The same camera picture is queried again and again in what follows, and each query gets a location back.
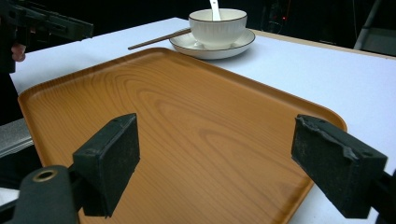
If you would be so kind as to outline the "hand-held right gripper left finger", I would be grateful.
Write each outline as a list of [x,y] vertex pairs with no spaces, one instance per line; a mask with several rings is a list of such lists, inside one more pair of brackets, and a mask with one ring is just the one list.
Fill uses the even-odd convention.
[[136,113],[109,121],[73,154],[73,167],[88,186],[84,214],[111,217],[140,160]]

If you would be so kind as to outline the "white ribbed bowl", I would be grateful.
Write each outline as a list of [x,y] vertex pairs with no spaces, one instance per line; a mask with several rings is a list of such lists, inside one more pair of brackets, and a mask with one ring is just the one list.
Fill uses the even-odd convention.
[[227,49],[246,30],[248,14],[239,9],[220,8],[219,21],[213,20],[212,10],[194,11],[189,16],[193,37],[206,49]]

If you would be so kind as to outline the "white spoon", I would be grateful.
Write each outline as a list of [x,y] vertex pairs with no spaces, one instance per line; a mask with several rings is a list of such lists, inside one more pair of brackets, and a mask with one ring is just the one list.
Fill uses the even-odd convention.
[[209,0],[210,2],[210,6],[211,6],[211,10],[212,10],[212,19],[214,21],[220,21],[221,17],[219,14],[219,3],[218,0]]

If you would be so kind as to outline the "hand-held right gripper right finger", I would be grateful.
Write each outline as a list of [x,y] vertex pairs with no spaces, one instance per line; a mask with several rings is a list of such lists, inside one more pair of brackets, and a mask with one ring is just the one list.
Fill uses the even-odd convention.
[[386,155],[324,119],[299,115],[291,157],[344,217],[368,217],[369,188],[383,174]]

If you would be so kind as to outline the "wooden tray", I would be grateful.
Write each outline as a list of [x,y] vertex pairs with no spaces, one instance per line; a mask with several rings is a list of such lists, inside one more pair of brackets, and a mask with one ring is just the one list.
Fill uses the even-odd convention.
[[137,116],[140,161],[110,218],[82,224],[286,224],[312,187],[290,155],[296,117],[330,109],[170,49],[142,50],[36,85],[20,105],[41,161]]

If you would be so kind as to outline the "white saucer plate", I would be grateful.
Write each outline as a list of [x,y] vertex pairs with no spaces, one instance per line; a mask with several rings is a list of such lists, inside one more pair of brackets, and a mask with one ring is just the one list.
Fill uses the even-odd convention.
[[176,51],[182,54],[202,60],[220,60],[231,58],[245,52],[255,39],[255,34],[249,29],[246,29],[246,31],[227,49],[207,49],[202,43],[198,42],[192,34],[173,37],[170,39],[170,43]]

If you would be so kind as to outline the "metal stand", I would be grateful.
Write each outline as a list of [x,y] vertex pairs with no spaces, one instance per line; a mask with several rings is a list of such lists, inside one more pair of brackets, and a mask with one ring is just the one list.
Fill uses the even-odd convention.
[[396,58],[396,31],[375,28],[375,16],[383,0],[375,0],[354,45],[355,50],[376,53]]

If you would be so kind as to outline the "grey metal bar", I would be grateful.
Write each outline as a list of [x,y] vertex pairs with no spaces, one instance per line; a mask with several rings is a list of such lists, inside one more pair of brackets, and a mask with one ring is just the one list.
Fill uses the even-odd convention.
[[25,119],[0,125],[0,158],[17,153],[33,144]]

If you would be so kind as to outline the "brown chopstick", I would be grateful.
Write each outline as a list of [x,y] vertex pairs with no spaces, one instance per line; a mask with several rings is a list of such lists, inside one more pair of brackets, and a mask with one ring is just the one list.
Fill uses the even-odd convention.
[[149,41],[146,41],[146,42],[143,42],[143,43],[139,43],[139,44],[137,44],[137,45],[133,45],[133,46],[131,46],[131,47],[128,47],[127,49],[128,49],[128,50],[133,50],[133,49],[142,48],[142,47],[145,47],[145,46],[147,46],[147,45],[151,45],[151,44],[154,44],[154,43],[158,43],[158,42],[161,42],[161,41],[164,41],[164,40],[167,40],[167,39],[176,37],[176,36],[185,35],[185,34],[188,34],[188,33],[190,33],[190,32],[191,32],[191,29],[190,29],[190,28],[182,29],[182,30],[176,31],[176,32],[174,32],[174,33],[172,33],[172,34],[170,34],[170,35],[160,36],[160,37],[151,39],[151,40],[149,40]]

